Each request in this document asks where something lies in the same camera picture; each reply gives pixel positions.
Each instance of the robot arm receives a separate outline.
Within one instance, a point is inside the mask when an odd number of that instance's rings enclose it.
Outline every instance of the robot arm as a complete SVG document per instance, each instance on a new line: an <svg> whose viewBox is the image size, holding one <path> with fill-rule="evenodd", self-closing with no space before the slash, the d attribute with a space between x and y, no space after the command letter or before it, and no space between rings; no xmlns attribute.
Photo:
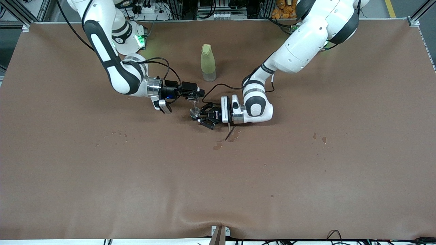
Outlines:
<svg viewBox="0 0 436 245"><path fill-rule="evenodd" d="M137 97L149 97L156 110L171 113L171 108L165 98L183 96L186 99L198 99L204 96L204 90L196 84L164 81L148 76L146 60L139 54L129 54L123 60L112 44L112 35L118 47L136 52L138 45L135 41L133 28L136 23L126 21L119 9L115 8L112 0L68 0L70 6L82 18L83 30L88 37L103 68L106 70L112 87L119 93Z"/></svg>
<svg viewBox="0 0 436 245"><path fill-rule="evenodd" d="M359 22L355 9L365 6L368 1L298 0L296 12L302 19L301 25L277 51L243 80L244 104L239 102L237 95L233 95L231 101L226 95L221 98L221 111L216 113L221 122L238 124L270 120L273 106L266 97L266 80L277 70L289 74L301 71L327 44L327 40L340 44L349 39ZM210 115L207 114L206 120L210 120ZM197 120L206 123L202 118Z"/></svg>
<svg viewBox="0 0 436 245"><path fill-rule="evenodd" d="M273 106L265 93L266 80L277 70L290 74L301 71L324 46L327 39L326 26L324 20L306 21L245 79L242 91L245 104L244 123L264 122L272 118Z"/></svg>

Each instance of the wire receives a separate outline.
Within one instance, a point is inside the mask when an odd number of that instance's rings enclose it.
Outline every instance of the wire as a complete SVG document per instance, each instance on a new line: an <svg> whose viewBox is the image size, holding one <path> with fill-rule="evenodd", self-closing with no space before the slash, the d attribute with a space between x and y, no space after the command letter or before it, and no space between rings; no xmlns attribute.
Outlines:
<svg viewBox="0 0 436 245"><path fill-rule="evenodd" d="M332 230L330 231L329 235L327 236L326 239L329 239L334 233L337 233L337 235L339 236L339 239L342 241L342 236L341 233L338 230Z"/></svg>
<svg viewBox="0 0 436 245"><path fill-rule="evenodd" d="M153 23L151 24L151 28L150 28L150 31L147 33L147 37L149 37L151 35L151 31L153 30L154 22L156 22L156 20L157 20L157 16L156 16L156 19L153 20Z"/></svg>
<svg viewBox="0 0 436 245"><path fill-rule="evenodd" d="M103 245L106 245L106 240L108 240L108 245L111 245L111 244L112 244L112 239L105 239L105 240L103 241Z"/></svg>
<svg viewBox="0 0 436 245"><path fill-rule="evenodd" d="M163 61L165 61L167 63L167 72L165 73L165 76L163 77L164 79L166 79L168 73L170 72L170 63L168 62L167 59L162 58L162 57L154 57L154 58L150 58L150 59L147 59L147 60L144 60L144 61L140 61L140 62L137 62L137 63L138 64L145 64L145 63L149 63L149 61L151 61L151 60L157 60L157 59L163 60Z"/></svg>
<svg viewBox="0 0 436 245"><path fill-rule="evenodd" d="M285 31L285 29L283 29L283 27L279 24L279 22L277 21L277 19L275 19L275 20L276 20L276 25L277 25L278 27L280 27L280 29L281 29L284 33L286 33L286 34L288 34L288 35L291 35L291 33L287 32L287 31Z"/></svg>
<svg viewBox="0 0 436 245"><path fill-rule="evenodd" d="M204 99L206 98L206 96L208 96L216 87L218 87L218 86L225 86L225 87L227 87L227 88L229 88L229 89L233 89L233 90L241 90L241 89L243 89L243 87L240 87L240 88L233 88L233 87L231 87L231 86L229 86L229 85L227 85L227 84L225 84L225 83L218 83L218 84L216 84L215 86L213 86L212 87L212 89L211 90L209 90L209 92L207 92L205 95L204 95L204 97L201 99L201 102L203 102L203 103L205 103L205 104L213 104L213 105L220 105L219 103L213 103L213 102L207 102L207 101L204 101Z"/></svg>
<svg viewBox="0 0 436 245"><path fill-rule="evenodd" d="M89 44L87 44L79 34L77 34L76 30L74 30L74 28L72 27L72 25L68 21L67 17L65 16L64 11L62 10L62 7L61 7L61 4L59 3L59 0L56 0L56 4L58 5L59 11L61 12L62 16L64 17L65 21L67 22L67 24L71 28L71 30L74 32L74 34L76 34L76 36L80 39L80 41L82 41L82 43L84 43L88 48L90 48L92 51L94 51L94 49Z"/></svg>
<svg viewBox="0 0 436 245"><path fill-rule="evenodd" d="M1 19L1 18L3 18L3 16L6 14L6 9L4 9L3 7L1 7L1 9L0 9L0 14L1 14L0 19Z"/></svg>
<svg viewBox="0 0 436 245"><path fill-rule="evenodd" d="M273 80L271 79L272 90L265 91L265 93L274 92L276 89L274 88Z"/></svg>
<svg viewBox="0 0 436 245"><path fill-rule="evenodd" d="M158 62L158 61L149 61L149 62L147 62L147 63L156 63L156 64L160 64L160 65L163 65L163 66L168 67L166 64L161 63L161 62ZM180 80L180 77L179 77L179 75L177 74L177 72L175 72L175 71L173 70L173 68L171 68L171 67L170 67L170 70L171 70L171 71L176 75L177 79L179 80L179 84L181 84L182 81Z"/></svg>
<svg viewBox="0 0 436 245"><path fill-rule="evenodd" d="M130 17L130 14L129 14L129 12L127 12L126 7L124 7L124 10L126 11L127 18L129 18L129 20L133 20L133 19L134 19L134 16L133 16L133 17Z"/></svg>
<svg viewBox="0 0 436 245"><path fill-rule="evenodd" d="M166 5L165 5L165 3L163 3L162 2L162 0L160 1L160 8L162 8L162 4L163 4L163 6L170 12L170 13L172 13L173 15L175 15L175 16L177 16L177 19L178 20L180 20L180 18L179 17L183 17L183 15L180 15L180 14L176 14L176 13L174 13L170 8L168 8Z"/></svg>
<svg viewBox="0 0 436 245"><path fill-rule="evenodd" d="M262 18L260 18L260 19L267 19L267 20L273 22L273 23L276 24L276 25L280 25L280 26L282 26L282 27L291 28L291 25L281 24L281 23L279 23L279 22L277 21L277 19L276 19L276 21L274 21L273 19L271 19L271 18L269 18L269 17L262 17Z"/></svg>
<svg viewBox="0 0 436 245"><path fill-rule="evenodd" d="M198 19L207 19L207 18L211 17L215 13L216 8L217 8L217 4L216 4L215 0L212 0L211 10L209 11L209 14L207 14L206 17L200 17L197 15L197 18Z"/></svg>
<svg viewBox="0 0 436 245"><path fill-rule="evenodd" d="M169 69L170 69L170 70L171 70L171 71L176 75L177 79L179 80L178 84L179 84L179 85L182 84L182 80L180 79L179 75L178 75L177 72L176 72L173 68L171 68L170 66L168 66L168 65L166 65L166 64L164 64L164 63L158 62L158 61L147 61L147 63L156 63L156 64L160 64L160 65L163 65L163 66L168 67L168 68L169 68ZM170 104L176 102L179 98L180 98L180 96L177 96L174 100L168 102L168 104L170 105Z"/></svg>

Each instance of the brown tabletop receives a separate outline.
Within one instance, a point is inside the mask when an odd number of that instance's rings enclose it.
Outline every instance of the brown tabletop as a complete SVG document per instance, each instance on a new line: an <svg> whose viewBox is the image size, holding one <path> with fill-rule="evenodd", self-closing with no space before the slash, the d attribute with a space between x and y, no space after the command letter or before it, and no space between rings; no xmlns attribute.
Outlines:
<svg viewBox="0 0 436 245"><path fill-rule="evenodd" d="M239 85L285 39L267 21L158 23L144 54L208 90ZM221 143L227 128L193 122L187 101L164 115L116 93L67 25L33 24L0 88L0 238L181 238L211 225L237 238L436 236L435 82L417 28L362 21L301 72L277 72L273 119Z"/></svg>

